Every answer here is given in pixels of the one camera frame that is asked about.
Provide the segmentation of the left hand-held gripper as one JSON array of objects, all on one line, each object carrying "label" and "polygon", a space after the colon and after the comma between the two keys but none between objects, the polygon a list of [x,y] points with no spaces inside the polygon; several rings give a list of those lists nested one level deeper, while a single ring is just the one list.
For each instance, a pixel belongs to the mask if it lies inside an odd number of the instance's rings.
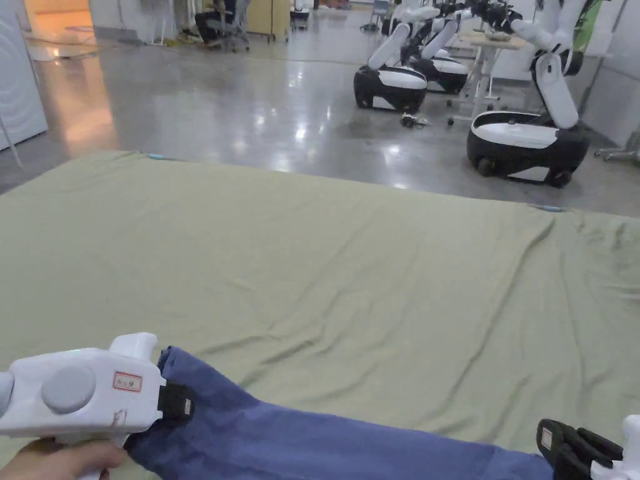
[{"label": "left hand-held gripper", "polygon": [[108,479],[113,463],[90,466],[80,454],[54,466],[54,453],[96,442],[123,448],[153,426],[176,428],[194,417],[194,393],[167,380],[152,359],[150,332],[14,361],[1,373],[1,435],[34,439],[1,471],[3,479]]}]

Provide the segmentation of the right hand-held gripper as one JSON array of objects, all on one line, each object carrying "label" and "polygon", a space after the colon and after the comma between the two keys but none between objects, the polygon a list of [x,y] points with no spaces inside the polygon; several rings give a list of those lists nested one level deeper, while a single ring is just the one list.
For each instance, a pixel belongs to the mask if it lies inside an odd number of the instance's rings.
[{"label": "right hand-held gripper", "polygon": [[583,427],[542,419],[537,446],[554,479],[639,479],[639,415],[626,417],[620,446]]}]

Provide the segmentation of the person's left hand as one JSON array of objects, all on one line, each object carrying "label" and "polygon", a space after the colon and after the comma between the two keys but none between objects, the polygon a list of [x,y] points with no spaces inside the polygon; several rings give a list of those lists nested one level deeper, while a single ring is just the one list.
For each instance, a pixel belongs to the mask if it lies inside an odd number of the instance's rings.
[{"label": "person's left hand", "polygon": [[109,479],[109,471],[127,459],[126,450],[109,441],[61,446],[53,439],[37,439],[2,466],[1,479],[80,479],[91,472]]}]

